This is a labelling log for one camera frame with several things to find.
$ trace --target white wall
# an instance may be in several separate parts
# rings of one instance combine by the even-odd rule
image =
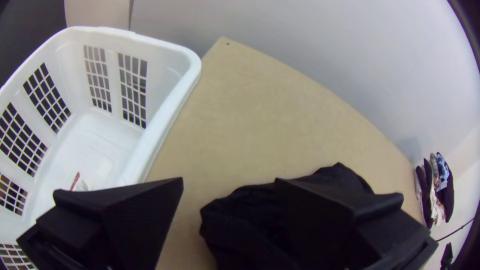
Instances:
[[[130,0],[64,0],[66,25],[129,29]]]
[[[351,104],[413,164],[448,156],[480,120],[479,71],[447,0],[135,0],[131,30],[200,56],[220,35],[271,55]]]

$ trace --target folded clothes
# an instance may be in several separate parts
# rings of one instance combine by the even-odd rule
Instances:
[[[440,184],[435,188],[435,191],[438,192],[447,187],[448,178],[450,176],[449,166],[445,162],[444,157],[440,154],[436,154],[436,162],[438,164],[438,177]]]
[[[433,176],[433,187],[436,191],[438,186],[440,185],[439,180],[439,165],[437,163],[437,156],[434,153],[430,153],[430,165],[431,165],[431,172]]]
[[[423,166],[425,167],[425,176],[427,179],[427,183],[430,184],[429,186],[429,198],[431,203],[431,219],[433,220],[433,225],[438,226],[442,223],[442,220],[445,220],[445,207],[442,203],[438,200],[437,194],[435,193],[434,189],[434,170],[431,166],[430,162],[426,159],[423,160]]]
[[[428,229],[432,228],[434,223],[431,218],[432,215],[432,203],[430,202],[430,188],[427,184],[427,177],[425,174],[425,168],[423,166],[417,166],[415,169],[416,180],[420,187],[420,206],[421,213],[423,214],[423,219],[425,220],[425,226]]]

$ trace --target basket rectangular hole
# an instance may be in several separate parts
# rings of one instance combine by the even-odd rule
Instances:
[[[28,192],[0,173],[0,206],[22,216]]]
[[[0,243],[0,259],[8,270],[35,269],[30,259],[17,244]]]
[[[34,177],[47,150],[47,146],[9,103],[0,116],[0,151]]]
[[[111,113],[112,99],[105,50],[84,45],[83,56],[91,102],[95,107]]]
[[[147,126],[147,61],[118,54],[123,119]]]
[[[25,81],[23,89],[45,123],[58,133],[72,113],[55,87],[45,63]]]

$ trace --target small item in basket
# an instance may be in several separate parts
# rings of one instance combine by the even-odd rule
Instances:
[[[70,191],[92,191],[93,187],[89,186],[84,178],[80,178],[80,172],[76,173],[75,179],[71,183]]]

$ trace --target colorful clothing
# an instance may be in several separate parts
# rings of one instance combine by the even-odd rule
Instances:
[[[447,182],[450,176],[450,172],[449,172],[449,166],[447,165],[444,157],[440,153],[436,154],[436,162],[438,164],[438,177],[440,180],[440,184],[435,189],[435,191],[438,192],[447,187]]]

